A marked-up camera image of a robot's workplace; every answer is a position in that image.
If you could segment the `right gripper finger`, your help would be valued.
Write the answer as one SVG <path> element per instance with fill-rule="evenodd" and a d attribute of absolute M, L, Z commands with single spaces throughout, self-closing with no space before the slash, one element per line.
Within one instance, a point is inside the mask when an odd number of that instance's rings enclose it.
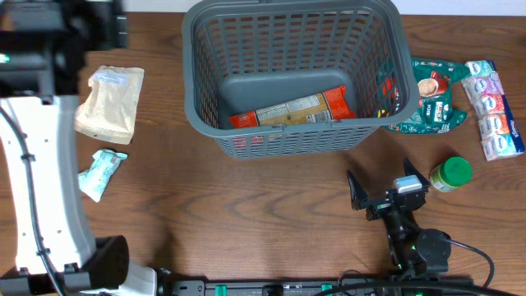
<path fill-rule="evenodd" d="M 368 195 L 358 179 L 347 171 L 348 184 L 351 195 L 352 208 L 354 210 L 363 210 L 368 207 Z"/>
<path fill-rule="evenodd" d="M 404 162 L 403 162 L 403 165 L 404 165 L 404 172 L 406 174 L 406 176 L 409 176 L 409 175 L 416 175 L 418 177 L 418 179 L 421 181 L 422 183 L 422 190 L 427 190 L 429 187 L 430 187 L 430 182 L 427 178 L 424 177 L 423 174 L 421 174 L 415 167 L 414 165 L 412 164 L 412 162 L 409 160 L 409 158 L 405 158 L 404 159 Z"/>

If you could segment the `green coffee bag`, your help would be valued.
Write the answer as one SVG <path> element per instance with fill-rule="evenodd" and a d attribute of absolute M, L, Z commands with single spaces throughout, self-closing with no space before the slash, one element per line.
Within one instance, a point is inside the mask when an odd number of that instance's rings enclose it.
<path fill-rule="evenodd" d="M 467 113 L 453 106 L 452 85 L 470 75 L 467 66 L 440 59 L 412 58 L 419 101 L 415 113 L 385 129 L 403 134 L 441 134 L 460 126 Z"/>

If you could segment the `orange pasta package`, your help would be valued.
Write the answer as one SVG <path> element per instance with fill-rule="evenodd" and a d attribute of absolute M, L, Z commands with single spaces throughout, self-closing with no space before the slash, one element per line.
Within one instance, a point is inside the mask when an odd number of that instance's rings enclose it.
<path fill-rule="evenodd" d="M 327 123 L 333 120 L 354 119 L 356 114 L 346 103 L 345 86 L 314 95 L 292 99 L 263 109 L 229 117 L 234 128 L 259 126 Z"/>

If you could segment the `beige paper pouch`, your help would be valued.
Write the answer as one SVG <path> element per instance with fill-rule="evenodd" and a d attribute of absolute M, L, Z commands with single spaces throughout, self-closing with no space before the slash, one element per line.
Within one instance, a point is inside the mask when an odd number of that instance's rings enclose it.
<path fill-rule="evenodd" d="M 101 66 L 88 80 L 91 92 L 75 117 L 75 129 L 101 141 L 132 141 L 145 70 Z"/>

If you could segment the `light blue wipes packet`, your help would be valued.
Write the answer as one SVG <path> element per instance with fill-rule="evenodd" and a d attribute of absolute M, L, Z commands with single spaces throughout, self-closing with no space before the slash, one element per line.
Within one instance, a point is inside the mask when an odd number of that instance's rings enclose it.
<path fill-rule="evenodd" d="M 78 174 L 79 188 L 95 202 L 100 202 L 106 187 L 119 165 L 128 155 L 114 150 L 102 149 L 95 152 L 93 164 Z"/>

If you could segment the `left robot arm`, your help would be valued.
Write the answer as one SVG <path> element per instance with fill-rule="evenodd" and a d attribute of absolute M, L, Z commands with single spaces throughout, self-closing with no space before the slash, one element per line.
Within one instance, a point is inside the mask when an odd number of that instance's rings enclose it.
<path fill-rule="evenodd" d="M 96 238 L 78 183 L 74 117 L 89 51 L 126 46 L 119 1 L 4 1 L 1 142 L 16 211 L 16 264 L 4 295 L 163 295 L 123 236 Z"/>

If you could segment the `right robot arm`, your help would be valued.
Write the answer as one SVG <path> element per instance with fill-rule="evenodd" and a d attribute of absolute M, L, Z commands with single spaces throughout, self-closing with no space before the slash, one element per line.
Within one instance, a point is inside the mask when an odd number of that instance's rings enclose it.
<path fill-rule="evenodd" d="M 425 205 L 431 183 L 409 159 L 404 159 L 404 172 L 383 197 L 377 198 L 370 198 L 358 179 L 347 172 L 352 208 L 366 211 L 368 221 L 383 222 L 391 259 L 402 278 L 446 273 L 451 255 L 449 237 L 438 229 L 421 228 L 413 215 Z"/>

